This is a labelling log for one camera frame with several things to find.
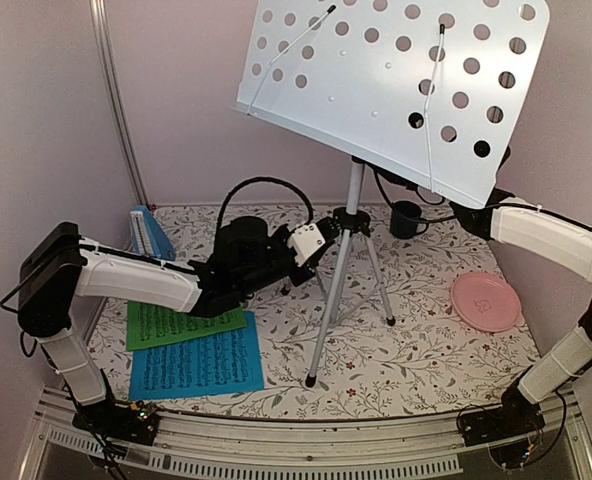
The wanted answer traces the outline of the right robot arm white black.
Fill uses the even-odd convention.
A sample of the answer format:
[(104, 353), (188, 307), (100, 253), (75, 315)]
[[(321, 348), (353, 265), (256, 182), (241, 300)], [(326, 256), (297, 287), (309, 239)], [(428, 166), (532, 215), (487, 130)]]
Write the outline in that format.
[(469, 233), (495, 243), (526, 302), (543, 356), (512, 382), (493, 427), (513, 436), (539, 402), (592, 366), (592, 226), (494, 189), (485, 206), (450, 205)]

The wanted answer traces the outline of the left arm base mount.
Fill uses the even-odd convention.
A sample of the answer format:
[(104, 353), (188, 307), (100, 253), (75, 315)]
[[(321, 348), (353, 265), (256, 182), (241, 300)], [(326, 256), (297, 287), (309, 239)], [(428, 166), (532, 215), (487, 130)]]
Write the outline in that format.
[(105, 396), (98, 402), (82, 405), (70, 394), (77, 413), (72, 425), (101, 437), (152, 446), (160, 423), (156, 406), (136, 401), (129, 405), (117, 403), (109, 381), (100, 371), (104, 382)]

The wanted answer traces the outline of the green sheet music page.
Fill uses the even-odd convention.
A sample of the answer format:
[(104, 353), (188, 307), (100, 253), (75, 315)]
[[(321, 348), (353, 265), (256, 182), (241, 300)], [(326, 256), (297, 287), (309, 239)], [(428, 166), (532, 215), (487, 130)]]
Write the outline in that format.
[(126, 349), (134, 352), (168, 346), (246, 326), (247, 320), (241, 308), (213, 318), (200, 318), (161, 306), (129, 302)]

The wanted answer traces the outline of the white perforated music stand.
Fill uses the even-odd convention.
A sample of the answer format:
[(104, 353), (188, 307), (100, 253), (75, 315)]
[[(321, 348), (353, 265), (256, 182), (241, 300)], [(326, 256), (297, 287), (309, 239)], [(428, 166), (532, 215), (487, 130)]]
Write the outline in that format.
[(261, 1), (236, 107), (482, 209), (549, 22), (544, 1)]

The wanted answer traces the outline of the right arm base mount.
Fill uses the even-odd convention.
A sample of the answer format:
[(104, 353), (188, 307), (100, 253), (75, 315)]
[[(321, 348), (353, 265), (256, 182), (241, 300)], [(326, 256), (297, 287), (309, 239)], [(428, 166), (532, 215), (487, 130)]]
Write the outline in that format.
[(539, 404), (530, 403), (518, 385), (519, 381), (515, 380), (505, 390), (497, 407), (477, 406), (458, 414), (456, 426), (466, 446), (505, 440), (545, 427)]

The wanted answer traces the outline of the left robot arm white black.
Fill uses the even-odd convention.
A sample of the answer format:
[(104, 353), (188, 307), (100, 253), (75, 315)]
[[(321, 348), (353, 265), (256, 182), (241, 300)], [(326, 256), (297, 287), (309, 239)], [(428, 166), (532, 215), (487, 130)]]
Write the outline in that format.
[(259, 217), (243, 216), (218, 230), (210, 257), (187, 263), (116, 250), (80, 235), (76, 224), (57, 225), (21, 265), (18, 285), (0, 302), (35, 338), (104, 434), (124, 426), (108, 381), (75, 332), (75, 297), (109, 297), (213, 318), (243, 305), (257, 291), (283, 279), (298, 286), (311, 279), (340, 234), (324, 217), (274, 233)]

